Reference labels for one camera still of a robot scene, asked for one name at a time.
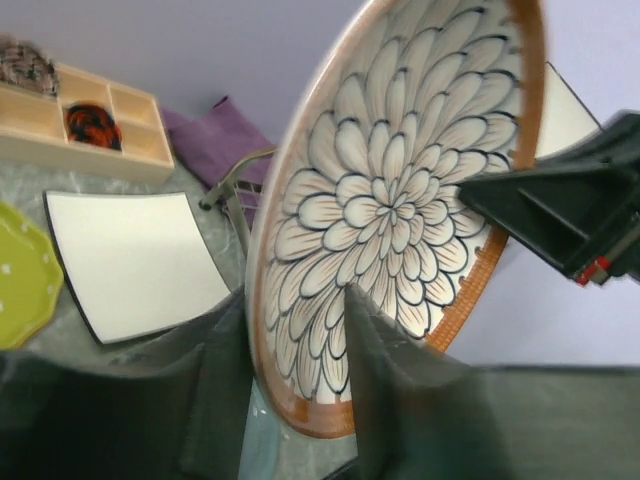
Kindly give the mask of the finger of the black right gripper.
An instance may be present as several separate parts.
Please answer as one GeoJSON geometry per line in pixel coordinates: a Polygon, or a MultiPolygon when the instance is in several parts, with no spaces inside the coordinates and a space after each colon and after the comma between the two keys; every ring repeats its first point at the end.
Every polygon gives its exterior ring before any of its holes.
{"type": "Polygon", "coordinates": [[[580,285],[639,277],[636,112],[619,112],[530,169],[466,180],[457,196],[580,285]]]}

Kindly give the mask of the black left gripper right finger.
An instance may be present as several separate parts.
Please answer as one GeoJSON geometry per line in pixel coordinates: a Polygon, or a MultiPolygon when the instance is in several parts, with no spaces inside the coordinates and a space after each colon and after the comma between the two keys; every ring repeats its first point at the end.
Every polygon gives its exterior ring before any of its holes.
{"type": "Polygon", "coordinates": [[[639,372],[473,367],[345,293],[357,456],[347,479],[635,479],[639,372]]]}

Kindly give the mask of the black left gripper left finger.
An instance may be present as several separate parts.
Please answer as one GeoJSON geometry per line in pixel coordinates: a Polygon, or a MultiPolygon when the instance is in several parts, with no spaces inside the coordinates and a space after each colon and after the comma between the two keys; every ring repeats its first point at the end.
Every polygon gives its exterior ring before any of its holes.
{"type": "Polygon", "coordinates": [[[1,355],[5,479],[235,479],[250,397],[244,294],[106,365],[1,355]]]}

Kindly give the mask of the teal round plate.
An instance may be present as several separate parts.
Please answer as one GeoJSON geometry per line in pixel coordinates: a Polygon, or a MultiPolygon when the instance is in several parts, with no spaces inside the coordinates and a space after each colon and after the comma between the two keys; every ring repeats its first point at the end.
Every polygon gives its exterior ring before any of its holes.
{"type": "Polygon", "coordinates": [[[273,480],[281,444],[280,423],[253,382],[247,411],[239,480],[273,480]]]}

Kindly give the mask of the white square plate black rim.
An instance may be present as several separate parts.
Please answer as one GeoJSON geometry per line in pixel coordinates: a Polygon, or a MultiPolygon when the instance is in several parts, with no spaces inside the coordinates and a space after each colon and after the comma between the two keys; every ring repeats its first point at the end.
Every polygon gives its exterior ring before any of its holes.
{"type": "Polygon", "coordinates": [[[183,192],[48,190],[43,203],[74,300],[102,344],[171,329],[230,292],[183,192]]]}

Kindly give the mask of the green scalloped plate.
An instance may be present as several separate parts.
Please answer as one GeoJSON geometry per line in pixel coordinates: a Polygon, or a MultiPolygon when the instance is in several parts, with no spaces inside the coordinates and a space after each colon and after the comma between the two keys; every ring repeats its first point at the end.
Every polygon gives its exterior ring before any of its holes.
{"type": "Polygon", "coordinates": [[[45,231],[1,204],[1,348],[17,349],[53,319],[64,273],[45,231]]]}

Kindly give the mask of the brown rimmed plate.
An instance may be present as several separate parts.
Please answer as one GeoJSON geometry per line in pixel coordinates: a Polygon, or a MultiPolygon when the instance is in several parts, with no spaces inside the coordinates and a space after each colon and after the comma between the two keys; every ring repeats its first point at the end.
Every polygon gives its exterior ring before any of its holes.
{"type": "Polygon", "coordinates": [[[534,164],[545,62],[536,1],[367,1],[337,37],[269,166],[247,257],[253,362],[291,428],[354,430],[349,286],[403,336],[456,337],[507,241],[458,186],[534,164]]]}

